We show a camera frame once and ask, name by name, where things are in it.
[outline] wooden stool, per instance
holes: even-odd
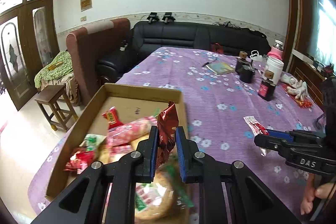
[[[65,102],[67,103],[70,110],[61,109],[57,103],[57,100],[63,95]],[[48,122],[51,125],[53,130],[57,130],[57,127],[64,128],[65,131],[68,131],[67,122],[73,116],[75,120],[78,119],[78,116],[72,107],[67,92],[63,85],[48,85],[42,90],[35,98],[35,101],[42,110],[44,116],[47,118]],[[43,105],[49,105],[52,113],[48,115]],[[59,122],[54,122],[51,120],[52,117],[56,117]]]

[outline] wooden bottle cap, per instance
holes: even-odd
[[[247,52],[239,52],[239,57],[242,59],[246,59],[247,58]]]
[[[274,76],[274,72],[269,71],[269,70],[265,70],[265,77],[268,79],[273,79]]]

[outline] pink thermos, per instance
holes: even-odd
[[[275,40],[274,46],[271,47],[271,51],[267,55],[282,60],[283,52],[284,52],[284,44],[279,40]]]

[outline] black leather sofa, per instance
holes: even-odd
[[[267,54],[270,46],[267,39],[249,29],[234,29],[223,26],[190,22],[138,22],[130,31],[125,51],[119,49],[108,53],[96,63],[100,82],[115,83],[122,75],[144,60],[160,47],[193,48],[209,51],[211,44],[218,43],[227,55],[237,56],[240,51],[248,54],[258,50]]]

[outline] cardboard box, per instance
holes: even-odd
[[[129,123],[142,117],[158,114],[168,107],[168,101],[174,101],[179,119],[188,137],[187,118],[183,95],[178,90],[159,89],[120,84],[103,85],[86,106],[66,140],[48,183],[46,198],[52,201],[73,179],[69,172],[63,171],[74,148],[78,147],[87,134],[107,135],[108,122],[102,117],[115,106],[123,123]]]

